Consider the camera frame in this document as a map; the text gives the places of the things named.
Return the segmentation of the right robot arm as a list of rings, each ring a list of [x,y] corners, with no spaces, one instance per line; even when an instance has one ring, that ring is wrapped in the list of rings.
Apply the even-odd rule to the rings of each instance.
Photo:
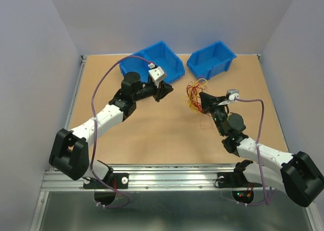
[[[199,97],[202,112],[211,116],[224,138],[225,150],[244,159],[231,172],[218,173],[215,187],[245,188],[260,184],[265,203],[270,201],[273,194],[270,189],[274,188],[301,207],[308,207],[323,191],[323,175],[308,154],[282,152],[244,134],[243,117],[228,108],[229,104],[241,101],[237,90],[230,89],[221,97],[200,92]]]

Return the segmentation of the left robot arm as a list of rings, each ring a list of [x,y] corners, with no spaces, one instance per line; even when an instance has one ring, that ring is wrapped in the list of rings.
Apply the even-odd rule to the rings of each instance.
[[[57,132],[49,164],[72,180],[95,178],[103,188],[112,184],[112,169],[101,161],[89,160],[89,147],[117,124],[124,122],[136,109],[136,102],[153,97],[157,102],[173,91],[164,82],[166,73],[161,67],[148,71],[148,81],[142,82],[137,72],[129,72],[113,99],[94,117],[71,130]]]

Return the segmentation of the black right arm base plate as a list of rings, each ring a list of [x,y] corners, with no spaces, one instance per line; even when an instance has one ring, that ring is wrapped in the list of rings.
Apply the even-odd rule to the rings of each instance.
[[[262,184],[258,181],[248,180],[247,175],[244,172],[214,172],[212,173],[214,178],[214,185],[217,188],[247,188],[251,184],[254,187],[261,187]]]

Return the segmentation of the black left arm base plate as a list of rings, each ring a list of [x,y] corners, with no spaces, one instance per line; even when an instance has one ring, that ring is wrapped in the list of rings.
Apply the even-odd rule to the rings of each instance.
[[[125,172],[109,173],[102,180],[106,185],[115,189],[127,189],[129,184],[129,174]],[[94,177],[86,177],[84,179],[83,188],[86,190],[106,189],[106,186]]]

